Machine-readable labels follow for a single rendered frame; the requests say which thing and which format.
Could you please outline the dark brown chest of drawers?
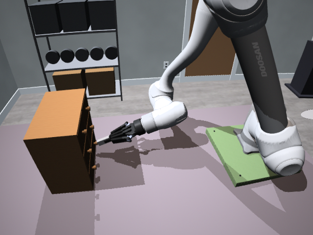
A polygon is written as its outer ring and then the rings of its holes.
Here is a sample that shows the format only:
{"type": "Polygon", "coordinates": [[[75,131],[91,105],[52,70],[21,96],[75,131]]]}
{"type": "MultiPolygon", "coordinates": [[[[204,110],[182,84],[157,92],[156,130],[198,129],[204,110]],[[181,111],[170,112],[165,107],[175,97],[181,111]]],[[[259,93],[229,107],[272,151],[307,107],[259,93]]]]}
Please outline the dark brown chest of drawers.
{"type": "Polygon", "coordinates": [[[77,136],[85,92],[46,92],[23,139],[52,194],[94,189],[77,136]]]}

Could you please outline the dark brown drawer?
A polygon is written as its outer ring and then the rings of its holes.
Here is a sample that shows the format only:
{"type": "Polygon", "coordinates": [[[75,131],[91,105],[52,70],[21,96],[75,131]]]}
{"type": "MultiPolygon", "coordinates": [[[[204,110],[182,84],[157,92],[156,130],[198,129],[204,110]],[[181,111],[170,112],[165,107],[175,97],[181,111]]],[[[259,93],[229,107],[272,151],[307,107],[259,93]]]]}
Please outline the dark brown drawer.
{"type": "Polygon", "coordinates": [[[91,117],[90,117],[90,113],[89,113],[89,115],[88,115],[88,122],[87,122],[87,130],[88,130],[88,137],[89,137],[90,144],[91,144],[92,129],[94,129],[94,125],[92,125],[91,117]]]}
{"type": "Polygon", "coordinates": [[[81,146],[82,153],[84,152],[84,143],[85,143],[85,135],[88,134],[88,130],[86,129],[83,114],[81,111],[80,121],[79,121],[79,127],[78,127],[78,140],[81,146]]]}
{"type": "Polygon", "coordinates": [[[96,170],[97,167],[96,165],[94,165],[94,159],[93,159],[93,155],[92,153],[90,154],[90,162],[89,162],[89,176],[92,182],[92,186],[93,186],[93,181],[94,181],[94,170],[96,170]]]}
{"type": "Polygon", "coordinates": [[[82,105],[82,112],[85,120],[85,125],[87,126],[87,119],[88,119],[88,112],[90,111],[90,106],[88,106],[86,92],[84,95],[83,105],[82,105]]]}
{"type": "Polygon", "coordinates": [[[88,171],[89,171],[89,157],[90,157],[90,153],[92,153],[92,149],[90,148],[88,135],[86,134],[85,147],[84,147],[84,160],[85,160],[85,163],[86,163],[88,171]]]}
{"type": "Polygon", "coordinates": [[[93,153],[94,160],[95,160],[95,146],[96,145],[98,145],[98,143],[96,142],[96,139],[95,139],[94,130],[92,130],[91,148],[92,148],[92,153],[93,153]]]}

